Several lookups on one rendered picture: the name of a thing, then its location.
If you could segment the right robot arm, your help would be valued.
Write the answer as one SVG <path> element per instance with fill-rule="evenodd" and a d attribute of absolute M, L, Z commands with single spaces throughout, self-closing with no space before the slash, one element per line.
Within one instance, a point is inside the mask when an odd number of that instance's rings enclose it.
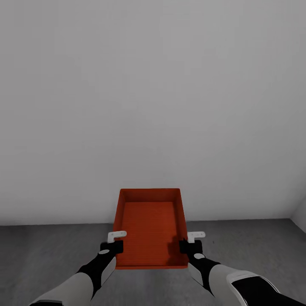
<path fill-rule="evenodd" d="M 201 240 L 204 232 L 187 232 L 188 240 L 179 242 L 181 254 L 189 258 L 190 276 L 208 290 L 222 306 L 306 306 L 280 294 L 263 277 L 237 270 L 206 258 Z"/>

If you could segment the storage box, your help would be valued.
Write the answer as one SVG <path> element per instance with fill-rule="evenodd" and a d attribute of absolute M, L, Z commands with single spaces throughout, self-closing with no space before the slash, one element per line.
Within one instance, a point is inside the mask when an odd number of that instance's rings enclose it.
<path fill-rule="evenodd" d="M 187 254 L 179 242 L 188 240 L 179 188 L 121 189 L 113 232 L 126 231 L 123 253 L 115 269 L 184 269 Z"/>

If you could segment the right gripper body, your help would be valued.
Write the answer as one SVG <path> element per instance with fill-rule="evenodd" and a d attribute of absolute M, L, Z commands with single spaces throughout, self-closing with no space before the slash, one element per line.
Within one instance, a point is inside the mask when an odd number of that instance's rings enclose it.
<path fill-rule="evenodd" d="M 202 250 L 202 242 L 201 240 L 194 240 L 195 243 L 188 243 L 187 240 L 183 240 L 179 242 L 179 248 L 180 248 L 180 253 L 181 254 L 187 254 L 190 251 L 191 248 L 197 248 L 199 249 L 201 252 L 203 252 Z"/>

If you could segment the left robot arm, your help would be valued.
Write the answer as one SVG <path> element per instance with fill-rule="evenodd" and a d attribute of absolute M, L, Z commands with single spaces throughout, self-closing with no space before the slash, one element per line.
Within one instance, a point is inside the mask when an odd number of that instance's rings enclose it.
<path fill-rule="evenodd" d="M 116 267 L 116 254 L 123 253 L 123 240 L 126 231 L 110 232 L 108 242 L 101 243 L 100 252 L 89 264 L 66 282 L 39 296 L 28 306 L 88 306 L 97 290 L 110 277 Z"/>

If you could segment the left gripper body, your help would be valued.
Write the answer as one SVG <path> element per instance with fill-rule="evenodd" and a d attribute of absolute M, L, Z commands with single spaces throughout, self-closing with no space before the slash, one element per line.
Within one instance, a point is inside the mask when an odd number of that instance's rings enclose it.
<path fill-rule="evenodd" d="M 123 253 L 123 240 L 118 240 L 118 241 L 115 241 L 114 243 L 107 243 L 107 242 L 101 243 L 100 251 L 106 247 L 114 248 L 115 254 L 122 254 Z"/>

